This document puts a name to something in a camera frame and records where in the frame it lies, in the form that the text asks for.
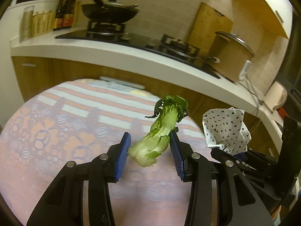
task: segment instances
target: cabinet handle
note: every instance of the cabinet handle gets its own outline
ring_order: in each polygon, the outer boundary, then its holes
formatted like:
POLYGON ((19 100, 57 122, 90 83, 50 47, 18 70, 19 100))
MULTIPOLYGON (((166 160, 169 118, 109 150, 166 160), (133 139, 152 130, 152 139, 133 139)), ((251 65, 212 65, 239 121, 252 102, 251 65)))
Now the cabinet handle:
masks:
POLYGON ((275 10, 276 16, 278 17, 278 19, 280 20, 281 23, 284 23, 283 19, 281 18, 280 14, 278 13, 277 10, 275 10))
POLYGON ((23 63, 22 66, 26 67, 36 67, 37 65, 35 63, 23 63))

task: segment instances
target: polka dot cloth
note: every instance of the polka dot cloth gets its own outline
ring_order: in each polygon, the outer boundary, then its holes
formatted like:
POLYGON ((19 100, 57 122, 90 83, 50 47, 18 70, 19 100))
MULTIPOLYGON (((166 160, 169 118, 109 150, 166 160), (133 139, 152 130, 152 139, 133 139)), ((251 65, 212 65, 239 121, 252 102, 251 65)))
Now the polka dot cloth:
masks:
POLYGON ((246 152, 251 140, 250 132, 243 122, 244 111, 235 109, 212 109, 203 115, 206 144, 213 149, 236 155, 246 152))

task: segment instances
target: table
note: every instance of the table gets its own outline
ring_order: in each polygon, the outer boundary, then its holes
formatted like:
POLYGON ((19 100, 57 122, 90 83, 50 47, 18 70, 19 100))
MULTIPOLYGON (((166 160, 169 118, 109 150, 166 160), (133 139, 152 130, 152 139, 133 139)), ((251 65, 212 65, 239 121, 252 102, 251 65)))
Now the table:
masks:
MULTIPOLYGON (((51 181, 66 164, 89 162, 119 143, 144 137, 159 98, 113 82, 83 79, 55 86, 26 102, 0 136, 0 193, 26 222, 51 181)), ((178 136, 209 160, 204 134, 186 117, 178 136)), ((190 183, 177 176, 171 151, 142 168, 128 158, 123 177, 109 190, 116 225, 184 225, 190 183)))

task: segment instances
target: sauce bottle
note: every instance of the sauce bottle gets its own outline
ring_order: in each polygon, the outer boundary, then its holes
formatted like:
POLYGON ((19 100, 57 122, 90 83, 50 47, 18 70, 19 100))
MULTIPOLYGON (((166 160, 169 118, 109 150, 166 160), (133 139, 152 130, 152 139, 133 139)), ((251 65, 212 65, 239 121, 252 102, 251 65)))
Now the sauce bottle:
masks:
POLYGON ((76 0, 65 1, 63 28, 71 28, 74 21, 74 8, 76 0))
POLYGON ((60 30, 63 26, 63 20, 64 20, 64 11, 63 11, 63 1, 64 0, 60 0, 58 3, 58 9, 55 13, 55 25, 53 30, 60 30))

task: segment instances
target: wooden cabinet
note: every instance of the wooden cabinet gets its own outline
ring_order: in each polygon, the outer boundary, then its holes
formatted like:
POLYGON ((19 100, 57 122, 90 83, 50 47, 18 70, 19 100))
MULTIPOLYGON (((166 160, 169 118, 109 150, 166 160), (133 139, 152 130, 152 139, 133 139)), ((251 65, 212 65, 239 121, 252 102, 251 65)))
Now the wooden cabinet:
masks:
POLYGON ((25 102, 55 85, 51 59, 12 57, 12 61, 25 102))
MULTIPOLYGON (((164 98, 167 94, 179 95, 185 98, 189 103, 190 117, 201 130, 203 129, 203 114, 206 111, 231 107, 214 98, 165 81, 106 66, 37 57, 13 57, 12 59, 20 90, 25 101, 42 91, 66 81, 84 78, 99 79, 101 76, 106 76, 143 85, 146 91, 160 98, 164 98)), ((252 135, 252 140, 248 147, 267 155, 269 155, 268 149, 270 148, 273 154, 278 156, 277 149, 264 125, 260 124, 260 130, 258 130, 259 119, 249 113, 245 113, 243 121, 252 135)))
POLYGON ((277 35, 290 38, 293 7, 289 0, 239 0, 262 27, 277 35))

